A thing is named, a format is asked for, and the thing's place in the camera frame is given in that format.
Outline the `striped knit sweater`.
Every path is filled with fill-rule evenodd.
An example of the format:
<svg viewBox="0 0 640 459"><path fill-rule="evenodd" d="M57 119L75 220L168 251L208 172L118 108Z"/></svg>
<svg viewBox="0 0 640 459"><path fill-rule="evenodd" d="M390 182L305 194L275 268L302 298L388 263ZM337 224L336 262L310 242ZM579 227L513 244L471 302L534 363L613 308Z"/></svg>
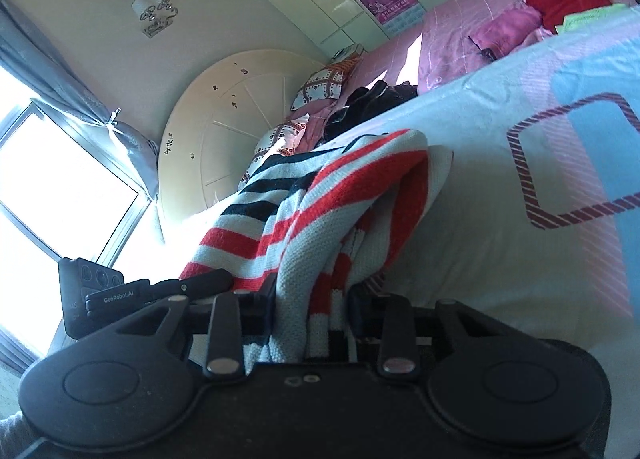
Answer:
<svg viewBox="0 0 640 459"><path fill-rule="evenodd" d="M348 290L394 263L453 159L418 130L272 156L213 221L181 275L224 268L247 291L276 275L274 327L266 343L245 345L249 366L329 357L347 332Z"/></svg>

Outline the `black clothes pile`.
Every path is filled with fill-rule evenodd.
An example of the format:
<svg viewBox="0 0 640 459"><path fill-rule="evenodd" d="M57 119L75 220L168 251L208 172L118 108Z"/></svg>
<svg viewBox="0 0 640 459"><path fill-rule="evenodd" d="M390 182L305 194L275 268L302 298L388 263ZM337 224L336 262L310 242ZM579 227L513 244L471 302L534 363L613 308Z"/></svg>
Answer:
<svg viewBox="0 0 640 459"><path fill-rule="evenodd" d="M348 130L376 118L418 96L418 86L409 82L390 85L377 81L371 88L358 87L324 124L320 144L325 144Z"/></svg>

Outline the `window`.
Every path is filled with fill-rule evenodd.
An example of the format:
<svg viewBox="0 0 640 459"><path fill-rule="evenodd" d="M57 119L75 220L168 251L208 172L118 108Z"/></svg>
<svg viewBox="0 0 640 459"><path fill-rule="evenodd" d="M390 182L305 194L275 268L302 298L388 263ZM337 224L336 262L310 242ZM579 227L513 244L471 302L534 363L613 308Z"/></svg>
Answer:
<svg viewBox="0 0 640 459"><path fill-rule="evenodd" d="M111 153L1 75L1 364L21 375L62 320L58 262L111 265L150 204Z"/></svg>

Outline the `white patterned bed cover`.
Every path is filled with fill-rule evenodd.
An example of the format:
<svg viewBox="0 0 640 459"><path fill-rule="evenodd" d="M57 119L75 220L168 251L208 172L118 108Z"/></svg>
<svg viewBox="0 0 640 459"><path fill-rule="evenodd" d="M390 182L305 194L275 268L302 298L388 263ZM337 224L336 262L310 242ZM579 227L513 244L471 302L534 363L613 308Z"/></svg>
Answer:
<svg viewBox="0 0 640 459"><path fill-rule="evenodd" d="M369 278L375 286L418 306L452 297L531 335L573 343L616 387L634 387L638 26L557 36L314 151L398 130L418 130L454 159L397 259ZM162 262L172 275L232 197L171 231Z"/></svg>

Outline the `near patterned pillow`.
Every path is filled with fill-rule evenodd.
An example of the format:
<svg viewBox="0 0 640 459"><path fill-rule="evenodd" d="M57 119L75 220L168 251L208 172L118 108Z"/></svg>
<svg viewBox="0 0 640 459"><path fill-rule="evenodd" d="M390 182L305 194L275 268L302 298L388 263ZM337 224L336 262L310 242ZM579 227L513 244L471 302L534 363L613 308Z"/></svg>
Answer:
<svg viewBox="0 0 640 459"><path fill-rule="evenodd" d="M270 156L293 156L306 133L308 121L309 115L305 114L268 130L255 146L254 154L239 181L238 189L246 186L250 178Z"/></svg>

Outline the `patterned pillow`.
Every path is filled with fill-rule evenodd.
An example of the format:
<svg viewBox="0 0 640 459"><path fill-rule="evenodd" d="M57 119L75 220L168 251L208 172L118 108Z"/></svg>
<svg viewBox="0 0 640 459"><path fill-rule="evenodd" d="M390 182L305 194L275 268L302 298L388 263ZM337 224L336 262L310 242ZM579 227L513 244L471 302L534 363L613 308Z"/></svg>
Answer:
<svg viewBox="0 0 640 459"><path fill-rule="evenodd" d="M309 115L305 114L268 130L255 146L254 154L239 181L238 189L246 186L250 178L270 156L293 156L306 133L308 121Z"/></svg>
<svg viewBox="0 0 640 459"><path fill-rule="evenodd" d="M356 68L359 59L359 56L350 56L314 72L297 91L290 110L295 112L315 101L340 98L343 86L352 70Z"/></svg>

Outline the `round beige headboard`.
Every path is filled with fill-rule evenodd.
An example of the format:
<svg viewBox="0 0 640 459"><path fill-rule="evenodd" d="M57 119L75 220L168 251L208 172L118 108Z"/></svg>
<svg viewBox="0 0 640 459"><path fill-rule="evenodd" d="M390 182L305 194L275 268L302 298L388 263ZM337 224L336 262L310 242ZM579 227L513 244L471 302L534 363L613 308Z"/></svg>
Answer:
<svg viewBox="0 0 640 459"><path fill-rule="evenodd" d="M179 224L236 191L258 140L284 122L322 63L281 49L238 52L204 70L180 96L158 156L158 211Z"/></svg>

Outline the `grey curtain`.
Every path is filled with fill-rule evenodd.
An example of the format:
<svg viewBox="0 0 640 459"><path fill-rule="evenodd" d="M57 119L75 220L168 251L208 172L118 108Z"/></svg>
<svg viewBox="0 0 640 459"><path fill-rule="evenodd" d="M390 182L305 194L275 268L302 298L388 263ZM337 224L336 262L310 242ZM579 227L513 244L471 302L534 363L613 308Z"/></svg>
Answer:
<svg viewBox="0 0 640 459"><path fill-rule="evenodd" d="M48 108L107 133L118 148L116 158L129 162L134 179L150 199L156 198L155 142L120 121L119 111L108 109L35 23L8 0L1 0L1 68L31 88Z"/></svg>

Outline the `far patterned pillow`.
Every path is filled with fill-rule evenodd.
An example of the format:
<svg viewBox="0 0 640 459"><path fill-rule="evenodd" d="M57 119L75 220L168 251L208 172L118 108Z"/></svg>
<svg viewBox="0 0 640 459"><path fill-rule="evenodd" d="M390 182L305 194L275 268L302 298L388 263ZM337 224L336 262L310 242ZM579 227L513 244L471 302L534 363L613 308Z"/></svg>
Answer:
<svg viewBox="0 0 640 459"><path fill-rule="evenodd" d="M352 70L356 68L359 59L359 56L350 56L314 72L297 91L290 110L295 112L315 101L340 98L343 86Z"/></svg>

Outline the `pink bed sheet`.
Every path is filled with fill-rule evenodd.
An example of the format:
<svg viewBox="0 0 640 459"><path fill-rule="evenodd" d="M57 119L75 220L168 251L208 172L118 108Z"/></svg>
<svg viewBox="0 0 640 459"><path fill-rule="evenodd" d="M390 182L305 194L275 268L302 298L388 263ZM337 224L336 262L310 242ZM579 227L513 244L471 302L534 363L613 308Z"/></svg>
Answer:
<svg viewBox="0 0 640 459"><path fill-rule="evenodd" d="M610 1L628 7L636 2ZM503 11L524 6L528 6L525 0L446 0L428 10L419 24L370 52L359 44L342 49L330 64L350 56L359 56L360 59L343 86L340 98L307 104L302 109L291 111L286 120L309 115L306 133L295 152L309 151L318 145L326 120L344 107L349 95L358 87L370 88L378 80L390 85L409 82L418 86L418 93L424 94L486 67L490 60L474 46L469 35ZM553 34L544 28L541 19L540 27L512 52L541 42Z"/></svg>

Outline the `magenta folded cloth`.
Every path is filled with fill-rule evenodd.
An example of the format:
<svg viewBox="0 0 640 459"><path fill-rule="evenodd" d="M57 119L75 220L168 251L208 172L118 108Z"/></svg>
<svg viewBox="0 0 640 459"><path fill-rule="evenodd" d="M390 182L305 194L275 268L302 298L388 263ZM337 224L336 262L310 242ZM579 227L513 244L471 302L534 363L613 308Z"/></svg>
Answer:
<svg viewBox="0 0 640 459"><path fill-rule="evenodd" d="M469 39L484 57L496 61L509 55L540 25L541 14L535 8L511 8L476 28Z"/></svg>

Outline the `green folded cloth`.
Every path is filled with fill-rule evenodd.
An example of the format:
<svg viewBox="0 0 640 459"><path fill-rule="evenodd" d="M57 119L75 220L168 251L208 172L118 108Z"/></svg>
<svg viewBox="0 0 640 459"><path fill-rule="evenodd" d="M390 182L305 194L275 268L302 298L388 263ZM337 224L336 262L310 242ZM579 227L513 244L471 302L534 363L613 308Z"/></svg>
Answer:
<svg viewBox="0 0 640 459"><path fill-rule="evenodd" d="M610 6L598 7L589 10L585 10L582 12L578 12L577 14L566 15L563 18L563 22L555 27L555 32L557 34L563 34L570 31L575 31L577 29L586 26L587 24L594 23L603 18L618 14L619 12L628 8L628 5L616 3Z"/></svg>

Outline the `wall lamp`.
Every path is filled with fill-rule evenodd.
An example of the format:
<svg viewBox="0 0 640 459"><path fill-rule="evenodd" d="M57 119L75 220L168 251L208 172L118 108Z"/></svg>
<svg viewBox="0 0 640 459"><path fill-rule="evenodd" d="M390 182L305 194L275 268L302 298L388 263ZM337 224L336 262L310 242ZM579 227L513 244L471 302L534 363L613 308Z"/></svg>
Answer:
<svg viewBox="0 0 640 459"><path fill-rule="evenodd" d="M179 9L172 0L134 0L131 9L140 24L140 30L147 38L156 37L165 31L179 15Z"/></svg>

